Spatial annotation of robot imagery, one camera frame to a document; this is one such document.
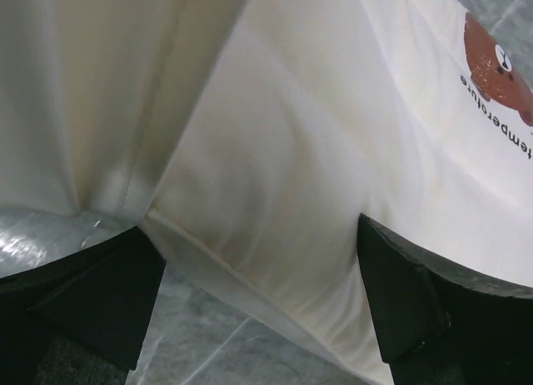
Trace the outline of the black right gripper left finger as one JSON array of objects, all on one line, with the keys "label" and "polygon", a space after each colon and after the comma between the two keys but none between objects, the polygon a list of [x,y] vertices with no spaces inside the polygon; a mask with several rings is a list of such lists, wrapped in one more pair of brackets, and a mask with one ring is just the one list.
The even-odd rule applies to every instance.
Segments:
[{"label": "black right gripper left finger", "polygon": [[1,280],[3,384],[124,384],[166,263],[133,227]]}]

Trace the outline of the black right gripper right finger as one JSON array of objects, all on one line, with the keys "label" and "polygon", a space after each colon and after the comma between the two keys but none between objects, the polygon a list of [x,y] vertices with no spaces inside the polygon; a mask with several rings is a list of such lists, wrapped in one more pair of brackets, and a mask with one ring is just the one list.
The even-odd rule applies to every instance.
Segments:
[{"label": "black right gripper right finger", "polygon": [[532,290],[471,270],[361,215],[356,252],[395,384],[530,384]]}]

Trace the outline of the cream pillow with bear print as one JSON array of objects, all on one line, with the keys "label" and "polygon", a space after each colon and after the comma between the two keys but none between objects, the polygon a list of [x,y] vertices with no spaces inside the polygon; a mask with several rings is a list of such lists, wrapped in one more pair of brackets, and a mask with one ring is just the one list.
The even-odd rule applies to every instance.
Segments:
[{"label": "cream pillow with bear print", "polygon": [[532,92],[457,0],[249,0],[143,223],[202,288],[373,384],[365,214],[532,283]]}]

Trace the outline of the cream satin pillowcase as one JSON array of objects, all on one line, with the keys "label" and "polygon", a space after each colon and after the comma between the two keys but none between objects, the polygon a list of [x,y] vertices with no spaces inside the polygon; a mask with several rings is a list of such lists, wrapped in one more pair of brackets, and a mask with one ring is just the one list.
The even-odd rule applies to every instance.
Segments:
[{"label": "cream satin pillowcase", "polygon": [[247,0],[1,0],[1,203],[148,210]]}]

